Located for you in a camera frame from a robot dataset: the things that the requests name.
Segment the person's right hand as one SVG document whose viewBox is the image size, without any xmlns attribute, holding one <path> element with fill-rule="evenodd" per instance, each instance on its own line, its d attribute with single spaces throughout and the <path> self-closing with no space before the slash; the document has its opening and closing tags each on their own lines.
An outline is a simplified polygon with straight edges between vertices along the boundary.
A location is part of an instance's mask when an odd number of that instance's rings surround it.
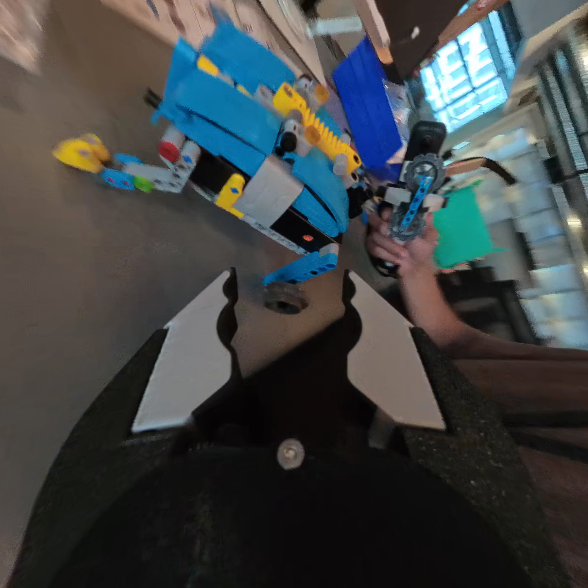
<svg viewBox="0 0 588 588">
<path fill-rule="evenodd" d="M 370 257 L 395 266 L 400 278 L 435 276 L 437 269 L 433 253 L 437 246 L 438 233 L 433 223 L 433 214 L 426 214 L 422 234 L 403 244 L 389 236 L 391 214 L 391 210 L 386 209 L 369 216 L 365 246 Z"/>
</svg>

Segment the grey desk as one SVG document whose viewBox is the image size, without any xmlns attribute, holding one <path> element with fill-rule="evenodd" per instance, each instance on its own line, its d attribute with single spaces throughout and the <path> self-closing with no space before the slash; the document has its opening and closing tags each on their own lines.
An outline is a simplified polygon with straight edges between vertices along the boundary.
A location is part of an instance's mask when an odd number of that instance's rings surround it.
<svg viewBox="0 0 588 588">
<path fill-rule="evenodd" d="M 342 274 L 369 277 L 358 222 L 308 309 L 263 307 L 261 278 L 294 256 L 200 195 L 112 190 L 51 155 L 85 132 L 154 162 L 162 130 L 143 102 L 172 48 L 99 4 L 52 1 L 40 74 L 1 60 L 1 583 L 61 445 L 150 337 L 235 267 L 233 340 L 244 376 L 343 312 Z"/>
</svg>

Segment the clear plastic bag of parts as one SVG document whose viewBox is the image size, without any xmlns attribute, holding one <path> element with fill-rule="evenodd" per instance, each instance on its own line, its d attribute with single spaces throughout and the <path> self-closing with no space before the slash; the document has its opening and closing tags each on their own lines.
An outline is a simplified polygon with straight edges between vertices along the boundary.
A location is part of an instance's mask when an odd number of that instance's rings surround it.
<svg viewBox="0 0 588 588">
<path fill-rule="evenodd" d="M 382 79 L 382 84 L 393 113 L 394 123 L 401 138 L 401 147 L 387 162 L 389 164 L 399 164 L 404 159 L 408 147 L 410 137 L 409 119 L 412 108 L 404 85 L 395 84 L 387 79 Z"/>
</svg>

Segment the blue toy brick vehicle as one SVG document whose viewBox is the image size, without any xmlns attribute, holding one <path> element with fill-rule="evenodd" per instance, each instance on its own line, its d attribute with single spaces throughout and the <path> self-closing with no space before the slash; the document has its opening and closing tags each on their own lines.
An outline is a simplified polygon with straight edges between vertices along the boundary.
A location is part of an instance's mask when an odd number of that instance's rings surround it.
<svg viewBox="0 0 588 588">
<path fill-rule="evenodd" d="M 319 118 L 323 84 L 294 71 L 211 6 L 213 29 L 198 47 L 178 38 L 163 95 L 145 102 L 168 123 L 162 164 L 111 155 L 98 136 L 58 143 L 52 156 L 121 190 L 180 194 L 192 187 L 217 208 L 298 255 L 263 278 L 264 305 L 295 315 L 301 284 L 334 270 L 342 236 L 367 199 L 349 136 Z M 354 197 L 355 188 L 360 188 Z"/>
</svg>

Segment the blue plastic bin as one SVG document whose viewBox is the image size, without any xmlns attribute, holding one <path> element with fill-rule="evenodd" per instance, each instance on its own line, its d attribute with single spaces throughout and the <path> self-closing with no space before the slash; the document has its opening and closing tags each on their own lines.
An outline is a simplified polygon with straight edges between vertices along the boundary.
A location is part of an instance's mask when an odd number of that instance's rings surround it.
<svg viewBox="0 0 588 588">
<path fill-rule="evenodd" d="M 385 89 L 385 70 L 367 35 L 334 69 L 333 78 L 365 170 L 396 182 L 401 164 L 388 160 L 401 149 L 401 135 Z"/>
</svg>

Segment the grey toy wheel assembly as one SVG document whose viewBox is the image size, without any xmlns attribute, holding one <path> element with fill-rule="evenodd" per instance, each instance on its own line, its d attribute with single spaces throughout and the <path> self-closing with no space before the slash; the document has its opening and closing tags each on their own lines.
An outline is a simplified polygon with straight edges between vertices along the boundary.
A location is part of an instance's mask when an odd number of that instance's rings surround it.
<svg viewBox="0 0 588 588">
<path fill-rule="evenodd" d="M 415 156 L 403 168 L 403 172 L 403 183 L 410 199 L 406 210 L 399 212 L 403 204 L 398 205 L 389 221 L 389 236 L 402 245 L 414 240 L 424 231 L 424 201 L 443 185 L 445 166 L 441 157 L 427 153 Z"/>
</svg>

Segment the green board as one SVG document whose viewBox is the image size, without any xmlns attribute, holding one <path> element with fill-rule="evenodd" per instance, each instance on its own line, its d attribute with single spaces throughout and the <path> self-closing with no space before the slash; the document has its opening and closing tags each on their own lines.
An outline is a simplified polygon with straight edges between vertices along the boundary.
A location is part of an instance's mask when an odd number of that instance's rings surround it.
<svg viewBox="0 0 588 588">
<path fill-rule="evenodd" d="M 448 192 L 445 206 L 433 214 L 437 230 L 434 259 L 437 268 L 450 272 L 463 264 L 503 252 L 495 247 L 476 199 L 481 180 Z"/>
</svg>

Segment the person's right forearm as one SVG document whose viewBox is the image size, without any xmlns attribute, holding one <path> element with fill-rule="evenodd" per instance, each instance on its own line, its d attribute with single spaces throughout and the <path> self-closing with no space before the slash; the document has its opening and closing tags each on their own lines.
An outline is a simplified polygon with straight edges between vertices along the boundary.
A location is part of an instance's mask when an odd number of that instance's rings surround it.
<svg viewBox="0 0 588 588">
<path fill-rule="evenodd" d="M 401 264 L 399 280 L 412 323 L 425 331 L 439 349 L 458 357 L 473 356 L 493 340 L 463 323 L 454 313 L 430 263 Z"/>
</svg>

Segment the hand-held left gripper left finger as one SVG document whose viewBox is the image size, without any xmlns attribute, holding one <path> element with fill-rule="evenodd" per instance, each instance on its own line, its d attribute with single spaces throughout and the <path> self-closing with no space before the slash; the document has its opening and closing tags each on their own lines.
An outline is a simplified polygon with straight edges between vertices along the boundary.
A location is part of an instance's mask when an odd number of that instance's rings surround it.
<svg viewBox="0 0 588 588">
<path fill-rule="evenodd" d="M 133 433 L 179 428 L 240 376 L 235 269 L 226 269 L 164 327 L 165 339 L 132 423 Z"/>
</svg>

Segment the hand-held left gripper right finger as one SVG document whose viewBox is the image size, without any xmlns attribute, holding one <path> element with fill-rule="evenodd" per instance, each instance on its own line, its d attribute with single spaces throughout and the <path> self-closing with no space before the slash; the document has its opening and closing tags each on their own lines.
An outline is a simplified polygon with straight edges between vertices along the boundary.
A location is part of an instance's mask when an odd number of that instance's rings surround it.
<svg viewBox="0 0 588 588">
<path fill-rule="evenodd" d="M 420 358 L 413 325 L 354 271 L 345 275 L 346 310 L 359 318 L 348 353 L 349 382 L 375 406 L 368 429 L 372 448 L 389 447 L 400 427 L 446 431 L 442 411 Z"/>
</svg>

